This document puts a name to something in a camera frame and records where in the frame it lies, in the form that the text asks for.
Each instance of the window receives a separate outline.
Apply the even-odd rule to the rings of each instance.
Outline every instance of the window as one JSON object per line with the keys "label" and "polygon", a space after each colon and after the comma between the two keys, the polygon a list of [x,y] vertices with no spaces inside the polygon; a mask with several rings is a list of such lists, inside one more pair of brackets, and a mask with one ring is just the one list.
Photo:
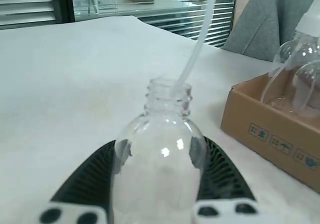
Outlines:
{"label": "window", "polygon": [[[207,0],[73,0],[75,20],[134,15],[141,21],[196,40]],[[230,33],[236,0],[216,0],[206,43],[221,47]]]}
{"label": "window", "polygon": [[0,0],[0,29],[69,22],[67,7],[67,0]]}

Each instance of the bottle cap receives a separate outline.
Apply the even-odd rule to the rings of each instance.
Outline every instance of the bottle cap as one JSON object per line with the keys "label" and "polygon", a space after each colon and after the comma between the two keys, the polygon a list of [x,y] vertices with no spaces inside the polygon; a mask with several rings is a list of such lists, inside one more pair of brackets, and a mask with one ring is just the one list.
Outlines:
{"label": "bottle cap", "polygon": [[308,12],[306,12],[296,30],[313,37],[320,37],[320,0],[314,0]]}

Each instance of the white tabletop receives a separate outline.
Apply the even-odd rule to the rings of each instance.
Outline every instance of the white tabletop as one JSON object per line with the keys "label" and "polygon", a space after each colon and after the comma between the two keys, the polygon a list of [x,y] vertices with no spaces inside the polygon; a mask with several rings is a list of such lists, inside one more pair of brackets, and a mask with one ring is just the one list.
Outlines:
{"label": "white tabletop", "polygon": [[[177,77],[194,41],[134,17],[0,31],[0,223],[48,201],[142,112],[149,79]],[[319,223],[320,196],[219,127],[230,87],[267,62],[205,45],[189,78],[191,118],[229,155],[262,208]]]}

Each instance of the plastic tube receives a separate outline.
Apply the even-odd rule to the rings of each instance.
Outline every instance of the plastic tube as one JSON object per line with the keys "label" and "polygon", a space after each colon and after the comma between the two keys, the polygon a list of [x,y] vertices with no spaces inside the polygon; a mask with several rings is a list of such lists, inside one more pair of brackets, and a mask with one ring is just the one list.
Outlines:
{"label": "plastic tube", "polygon": [[260,102],[263,103],[263,101],[265,100],[265,96],[266,93],[268,91],[268,89],[270,88],[271,84],[275,81],[275,79],[279,76],[279,74],[285,69],[288,68],[287,66],[291,64],[291,61],[293,60],[293,58],[295,57],[296,53],[302,48],[302,45],[304,44],[304,42],[308,40],[308,37],[303,36],[300,40],[299,43],[297,44],[296,48],[294,49],[294,51],[292,52],[291,56],[286,60],[286,62],[283,64],[282,67],[280,67],[277,72],[274,74],[274,76],[269,80],[268,84],[266,85],[266,87],[264,88],[262,95],[261,95],[261,99]]}
{"label": "plastic tube", "polygon": [[175,95],[176,91],[179,90],[184,82],[187,80],[187,78],[189,77],[193,67],[195,66],[195,62],[201,52],[201,48],[204,44],[204,40],[206,39],[207,36],[207,32],[208,32],[208,28],[211,22],[211,17],[212,17],[212,12],[213,9],[215,7],[215,1],[216,0],[207,0],[207,4],[206,4],[206,10],[205,10],[205,18],[203,20],[202,23],[202,27],[201,27],[201,31],[199,34],[199,38],[195,44],[195,48],[182,72],[182,74],[180,75],[178,81],[175,83],[173,89],[172,89],[172,95]]}

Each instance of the spray bottle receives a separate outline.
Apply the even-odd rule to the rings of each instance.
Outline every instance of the spray bottle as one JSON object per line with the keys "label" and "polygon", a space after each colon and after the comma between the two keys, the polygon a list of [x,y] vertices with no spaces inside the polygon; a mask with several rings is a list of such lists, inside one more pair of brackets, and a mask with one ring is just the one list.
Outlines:
{"label": "spray bottle", "polygon": [[320,98],[314,94],[320,79],[317,76],[320,69],[320,0],[314,0],[298,23],[296,32],[295,38],[283,44],[275,56],[273,65],[277,69],[269,73],[271,79],[260,101],[265,101],[270,86],[282,72],[293,70],[295,73],[290,87],[287,88],[289,91],[282,97],[272,97],[272,94],[269,94],[270,104],[284,112],[307,114],[304,111],[309,102],[318,102],[316,99]]}

